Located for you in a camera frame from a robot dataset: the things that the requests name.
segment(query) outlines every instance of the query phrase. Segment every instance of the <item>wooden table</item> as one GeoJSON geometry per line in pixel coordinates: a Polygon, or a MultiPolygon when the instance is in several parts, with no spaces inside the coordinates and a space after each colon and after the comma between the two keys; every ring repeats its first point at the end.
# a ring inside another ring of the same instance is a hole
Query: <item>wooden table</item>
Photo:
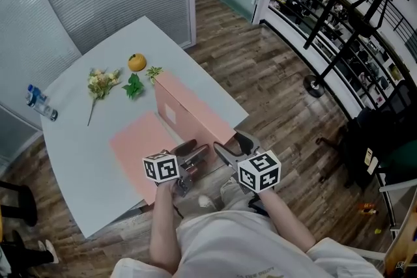
{"type": "Polygon", "coordinates": [[[145,92],[136,101],[121,86],[131,72],[129,56],[142,53],[148,65],[162,66],[192,89],[214,112],[234,128],[247,112],[190,56],[150,20],[143,17],[105,39],[65,70],[45,91],[59,112],[51,122],[42,117],[42,129],[55,177],[78,227],[89,237],[142,200],[110,149],[109,140],[146,111],[157,111],[153,86],[139,72],[145,92]],[[91,97],[87,89],[90,68],[123,68],[122,84],[98,101],[87,127],[91,97]]]}

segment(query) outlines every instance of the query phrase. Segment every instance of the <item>yellow object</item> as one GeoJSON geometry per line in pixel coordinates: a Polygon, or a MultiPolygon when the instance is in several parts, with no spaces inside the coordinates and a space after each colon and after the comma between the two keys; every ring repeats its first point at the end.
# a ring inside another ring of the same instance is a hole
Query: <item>yellow object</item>
{"type": "Polygon", "coordinates": [[[133,72],[143,70],[146,66],[146,58],[141,53],[135,53],[130,56],[128,61],[129,69],[133,72]]]}

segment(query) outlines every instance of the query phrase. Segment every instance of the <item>white t-shirt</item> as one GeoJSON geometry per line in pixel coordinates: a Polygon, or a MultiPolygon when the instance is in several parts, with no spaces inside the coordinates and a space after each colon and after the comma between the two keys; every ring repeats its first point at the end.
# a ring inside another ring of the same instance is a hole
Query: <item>white t-shirt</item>
{"type": "MultiPolygon", "coordinates": [[[[276,234],[268,218],[243,211],[203,215],[177,229],[182,252],[174,277],[382,278],[354,251],[326,238],[307,254],[276,234]]],[[[124,258],[111,278],[169,278],[160,268],[124,258]]]]}

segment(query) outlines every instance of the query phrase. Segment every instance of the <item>forearm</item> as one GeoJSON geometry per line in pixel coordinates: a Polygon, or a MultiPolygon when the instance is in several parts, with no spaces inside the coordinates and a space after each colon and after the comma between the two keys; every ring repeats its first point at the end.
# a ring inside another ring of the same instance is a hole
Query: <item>forearm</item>
{"type": "Polygon", "coordinates": [[[159,186],[156,191],[152,218],[151,264],[172,275],[177,271],[181,251],[174,226],[174,207],[170,187],[159,186]]]}
{"type": "Polygon", "coordinates": [[[316,243],[313,234],[292,213],[289,207],[273,189],[259,194],[269,217],[274,223],[280,236],[306,252],[316,243]]]}

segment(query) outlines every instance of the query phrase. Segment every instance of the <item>pink board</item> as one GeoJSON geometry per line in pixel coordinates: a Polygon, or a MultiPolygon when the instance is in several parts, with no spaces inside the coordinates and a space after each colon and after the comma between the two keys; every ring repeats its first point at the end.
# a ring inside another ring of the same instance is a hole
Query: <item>pink board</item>
{"type": "Polygon", "coordinates": [[[169,72],[156,77],[155,97],[159,114],[182,140],[196,139],[199,146],[210,145],[209,163],[217,158],[213,142],[226,144],[235,134],[226,121],[169,72]]]}
{"type": "Polygon", "coordinates": [[[172,150],[176,146],[174,139],[152,111],[139,117],[110,139],[110,147],[122,169],[147,204],[155,201],[156,185],[146,178],[142,158],[164,149],[172,150]]]}

